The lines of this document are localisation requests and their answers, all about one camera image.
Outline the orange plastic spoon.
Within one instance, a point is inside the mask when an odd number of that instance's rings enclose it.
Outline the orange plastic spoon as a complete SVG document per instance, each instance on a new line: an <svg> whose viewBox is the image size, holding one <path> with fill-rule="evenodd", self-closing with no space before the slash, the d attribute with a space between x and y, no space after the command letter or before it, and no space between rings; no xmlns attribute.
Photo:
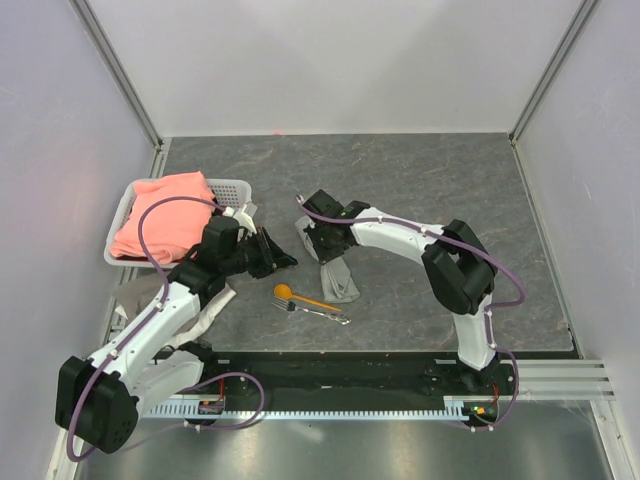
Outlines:
<svg viewBox="0 0 640 480"><path fill-rule="evenodd" d="M273 293L276 297L283 300L299 300L309 305L321 307L333 312L341 312L341 309L336 306L294 293L291 287L287 284L277 284L274 287Z"/></svg>

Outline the grey cloth napkin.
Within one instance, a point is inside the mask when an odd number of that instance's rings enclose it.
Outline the grey cloth napkin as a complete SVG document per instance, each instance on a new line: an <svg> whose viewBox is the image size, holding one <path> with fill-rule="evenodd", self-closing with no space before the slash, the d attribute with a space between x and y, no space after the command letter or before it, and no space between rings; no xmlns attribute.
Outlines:
<svg viewBox="0 0 640 480"><path fill-rule="evenodd" d="M296 231L304 245L305 228L311 225L311 220L306 217L300 217L295 222ZM328 303L351 303L360 297L360 291L356 287L352 278L351 270L346 262L342 259L333 260L325 265L320 265L320 281L324 300Z"/></svg>

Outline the clear-handled metal fork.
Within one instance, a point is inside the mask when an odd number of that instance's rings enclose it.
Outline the clear-handled metal fork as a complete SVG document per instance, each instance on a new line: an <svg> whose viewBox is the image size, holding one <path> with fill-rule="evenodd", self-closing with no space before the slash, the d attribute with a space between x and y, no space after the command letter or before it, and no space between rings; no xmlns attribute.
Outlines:
<svg viewBox="0 0 640 480"><path fill-rule="evenodd" d="M316 316L324 317L329 320L335 321L341 325L348 325L351 323L351 319L344 314L334 313L334 312L322 312L318 310L309 309L306 307L301 307L289 300L275 298L272 301L272 304L276 308L279 308L280 310L283 310L286 312L303 312L303 313L313 314Z"/></svg>

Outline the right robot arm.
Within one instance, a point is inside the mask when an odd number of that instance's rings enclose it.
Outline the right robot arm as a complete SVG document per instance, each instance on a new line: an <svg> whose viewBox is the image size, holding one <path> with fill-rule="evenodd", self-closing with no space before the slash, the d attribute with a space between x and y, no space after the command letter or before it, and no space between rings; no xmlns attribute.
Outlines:
<svg viewBox="0 0 640 480"><path fill-rule="evenodd" d="M458 339L458 381L467 392L483 392L494 381L496 351L483 309L494 291L497 269L470 227L459 220L435 225L402 219L362 201L344 206L323 190L296 197L310 219L304 233L321 264L355 246L371 247L424 267L438 302L453 315Z"/></svg>

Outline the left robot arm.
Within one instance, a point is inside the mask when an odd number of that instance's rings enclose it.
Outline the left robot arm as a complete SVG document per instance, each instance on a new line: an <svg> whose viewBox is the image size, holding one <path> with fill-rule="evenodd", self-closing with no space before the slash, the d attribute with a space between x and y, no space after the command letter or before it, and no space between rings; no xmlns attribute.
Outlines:
<svg viewBox="0 0 640 480"><path fill-rule="evenodd" d="M105 453L119 450L139 419L173 394L192 387L208 393L219 369L179 350L153 364L153 357L225 287L228 277L255 279L293 267L285 253L259 227L242 238L235 219L213 217L201 241L165 277L150 303L111 342L86 359L66 360L59 370L55 423Z"/></svg>

